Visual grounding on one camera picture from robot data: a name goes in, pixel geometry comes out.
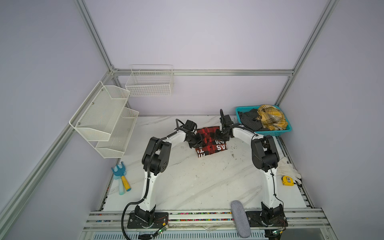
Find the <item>teal plastic basket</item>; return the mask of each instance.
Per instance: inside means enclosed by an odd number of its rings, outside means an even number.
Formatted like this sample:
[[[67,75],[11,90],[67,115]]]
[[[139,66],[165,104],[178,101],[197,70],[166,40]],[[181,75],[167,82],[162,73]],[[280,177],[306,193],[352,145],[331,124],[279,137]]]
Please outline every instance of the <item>teal plastic basket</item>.
[[[248,106],[248,107],[237,107],[236,108],[236,116],[237,116],[237,120],[239,121],[239,123],[241,123],[240,121],[240,116],[239,116],[239,112],[241,113],[245,113],[245,112],[249,112],[251,109],[258,109],[260,106]],[[280,136],[282,135],[283,133],[285,132],[290,132],[292,131],[292,127],[291,127],[291,124],[289,123],[287,117],[285,117],[285,120],[287,121],[288,123],[288,126],[287,126],[287,129],[286,130],[278,130],[278,131],[257,131],[255,133],[257,134],[261,134],[261,135],[271,135],[271,136]]]

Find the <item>red plaid cloth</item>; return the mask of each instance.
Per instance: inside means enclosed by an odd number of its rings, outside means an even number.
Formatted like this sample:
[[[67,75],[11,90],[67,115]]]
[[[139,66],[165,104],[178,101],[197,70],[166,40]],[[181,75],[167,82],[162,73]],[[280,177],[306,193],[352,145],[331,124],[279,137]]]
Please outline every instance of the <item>red plaid cloth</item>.
[[[218,141],[214,139],[215,131],[217,129],[220,129],[220,127],[216,126],[197,129],[197,133],[200,133],[203,144],[202,147],[195,148],[198,157],[214,154],[215,152],[220,152],[227,149],[227,145],[224,141]]]

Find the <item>marble surface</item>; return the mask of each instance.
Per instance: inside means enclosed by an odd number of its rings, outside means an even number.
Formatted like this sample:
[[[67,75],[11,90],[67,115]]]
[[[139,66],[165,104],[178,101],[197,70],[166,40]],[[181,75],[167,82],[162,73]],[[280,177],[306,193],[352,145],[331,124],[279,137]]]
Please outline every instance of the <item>marble surface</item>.
[[[220,116],[138,117],[132,137],[122,161],[131,191],[119,195],[118,181],[113,180],[104,205],[104,211],[122,211],[129,202],[140,200],[144,185],[141,159],[151,137],[163,137],[176,127],[175,119],[187,119],[198,128],[220,125]],[[279,155],[283,153],[278,146]],[[167,169],[156,184],[156,210],[230,209],[233,200],[244,208],[260,208],[262,179],[251,160],[251,148],[237,138],[227,142],[227,150],[201,158],[187,142],[173,147]],[[283,186],[278,181],[278,196],[284,208],[305,208],[298,187]]]

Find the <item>white work glove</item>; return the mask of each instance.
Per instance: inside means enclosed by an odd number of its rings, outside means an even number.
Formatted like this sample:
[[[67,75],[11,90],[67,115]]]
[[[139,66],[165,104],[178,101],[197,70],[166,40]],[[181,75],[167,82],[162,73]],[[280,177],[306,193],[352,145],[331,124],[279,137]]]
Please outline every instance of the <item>white work glove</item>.
[[[289,176],[295,180],[298,184],[301,184],[301,175],[300,173],[293,168],[291,163],[288,163],[287,157],[283,157],[277,163],[277,173],[276,175]]]

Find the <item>white mesh rack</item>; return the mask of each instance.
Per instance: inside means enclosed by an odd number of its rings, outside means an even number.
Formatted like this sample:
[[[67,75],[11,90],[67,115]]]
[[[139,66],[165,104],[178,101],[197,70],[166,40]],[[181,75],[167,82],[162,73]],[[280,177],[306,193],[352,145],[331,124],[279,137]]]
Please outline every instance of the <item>white mesh rack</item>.
[[[129,97],[128,90],[105,86],[101,82],[96,87],[99,85],[100,90],[84,113],[78,119],[76,113],[71,118],[70,125],[103,158],[120,158],[126,151],[139,112],[125,107]]]
[[[104,157],[121,158],[127,149],[138,111],[123,108],[109,141],[98,142],[95,149]]]
[[[131,65],[131,75],[125,85],[132,97],[169,96],[174,78],[172,65]]]

